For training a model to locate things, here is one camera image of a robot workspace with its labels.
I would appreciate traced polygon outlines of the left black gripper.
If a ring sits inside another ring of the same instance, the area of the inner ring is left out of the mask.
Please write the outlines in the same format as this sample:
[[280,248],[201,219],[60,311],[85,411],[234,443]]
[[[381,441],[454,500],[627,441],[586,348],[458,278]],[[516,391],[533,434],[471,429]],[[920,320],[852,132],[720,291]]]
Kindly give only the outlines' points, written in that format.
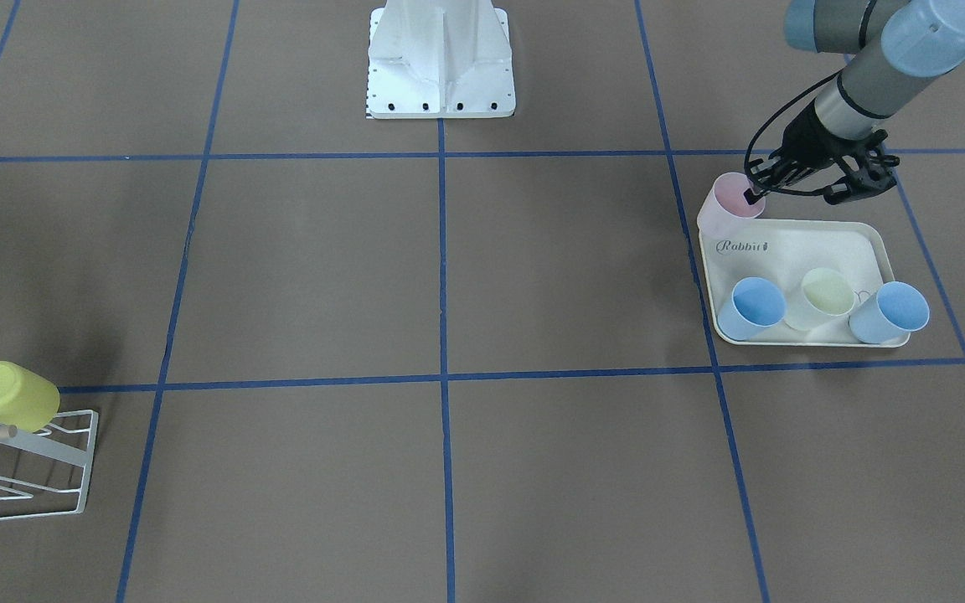
[[823,171],[836,167],[834,159],[882,149],[887,131],[873,130],[860,140],[845,140],[828,132],[821,125],[815,110],[804,108],[796,118],[785,127],[780,149],[774,150],[767,161],[755,160],[755,188],[747,188],[743,198],[748,206],[754,206],[769,193],[782,193],[792,196],[821,196],[823,186],[811,191],[796,190],[794,184]]

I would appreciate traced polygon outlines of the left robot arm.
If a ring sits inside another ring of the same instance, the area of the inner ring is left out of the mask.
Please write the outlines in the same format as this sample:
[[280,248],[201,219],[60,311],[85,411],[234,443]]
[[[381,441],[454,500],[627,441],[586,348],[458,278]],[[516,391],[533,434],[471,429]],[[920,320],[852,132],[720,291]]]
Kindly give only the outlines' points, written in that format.
[[814,196],[836,205],[885,193],[897,157],[882,149],[890,119],[965,62],[965,1],[792,1],[784,34],[794,49],[850,61],[807,90],[811,102],[765,160],[744,157],[746,202],[796,195],[797,184],[841,169]]

